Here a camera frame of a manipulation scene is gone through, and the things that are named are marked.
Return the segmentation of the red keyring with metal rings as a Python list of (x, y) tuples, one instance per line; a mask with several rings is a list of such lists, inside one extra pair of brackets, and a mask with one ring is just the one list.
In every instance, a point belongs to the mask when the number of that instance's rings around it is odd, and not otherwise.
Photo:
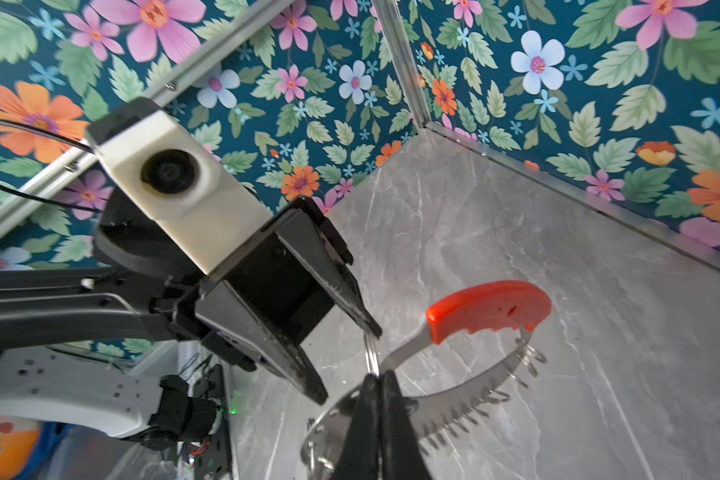
[[(532, 377), (520, 365), (504, 385), (510, 401), (483, 404), (484, 416), (473, 414), (457, 426), (458, 435), (444, 436), (445, 445), (430, 449), (428, 465), (438, 479), (562, 479), (556, 442), (560, 407), (554, 374), (563, 365), (559, 350), (563, 297), (550, 284), (543, 286), (552, 300), (550, 317), (534, 335), (534, 346), (549, 358)], [(414, 356), (401, 367), (405, 394), (422, 396), (471, 379), (505, 357), (515, 346), (515, 331), (458, 333), (440, 346)], [(333, 311), (304, 343), (322, 374), (329, 400), (335, 402), (354, 387), (365, 369), (362, 334)]]

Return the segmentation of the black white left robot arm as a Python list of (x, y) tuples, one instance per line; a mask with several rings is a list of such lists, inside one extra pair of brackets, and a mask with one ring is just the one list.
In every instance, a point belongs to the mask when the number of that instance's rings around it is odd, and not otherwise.
[(120, 190), (98, 222), (98, 268), (0, 272), (0, 415), (81, 425), (159, 450), (202, 441), (222, 401), (177, 375), (134, 380), (62, 357), (80, 341), (196, 341), (247, 371), (265, 367), (324, 403), (302, 349), (333, 308), (379, 337), (341, 235), (306, 197), (244, 234), (203, 272)]

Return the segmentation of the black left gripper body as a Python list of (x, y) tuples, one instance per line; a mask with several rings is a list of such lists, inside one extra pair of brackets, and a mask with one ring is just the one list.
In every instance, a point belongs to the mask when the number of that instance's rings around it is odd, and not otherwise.
[[(352, 254), (317, 203), (311, 198), (299, 197), (281, 212), (290, 210), (305, 213), (315, 223), (325, 245), (333, 248), (334, 265), (342, 279), (352, 286), (354, 275), (349, 270)], [(226, 279), (296, 344), (301, 343), (334, 306), (325, 290), (275, 237), (266, 239), (264, 246), (253, 252), (253, 258), (243, 261)]]

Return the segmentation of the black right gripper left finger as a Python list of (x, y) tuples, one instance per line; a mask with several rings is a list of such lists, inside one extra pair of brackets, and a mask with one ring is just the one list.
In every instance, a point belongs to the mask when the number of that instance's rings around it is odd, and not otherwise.
[(332, 480), (376, 480), (380, 472), (381, 389), (379, 377), (361, 383), (344, 445)]

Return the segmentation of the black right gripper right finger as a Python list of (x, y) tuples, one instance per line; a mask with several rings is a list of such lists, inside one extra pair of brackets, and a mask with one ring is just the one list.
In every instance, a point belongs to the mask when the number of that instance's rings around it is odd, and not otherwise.
[(422, 457), (404, 397), (393, 371), (381, 382), (381, 471), (388, 480), (424, 480), (432, 476)]

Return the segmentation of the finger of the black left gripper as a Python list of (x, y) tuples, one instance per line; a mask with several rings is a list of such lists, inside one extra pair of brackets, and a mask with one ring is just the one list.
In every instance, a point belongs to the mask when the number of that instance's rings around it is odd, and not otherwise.
[(290, 382), (313, 402), (326, 402), (328, 392), (301, 346), (228, 283), (221, 282), (204, 294), (195, 304), (195, 315), (227, 343)]
[(365, 334), (380, 338), (382, 329), (367, 310), (351, 285), (344, 280), (331, 260), (318, 229), (309, 216), (300, 210), (284, 213), (276, 235), (284, 247), (315, 279), (333, 302), (346, 313)]

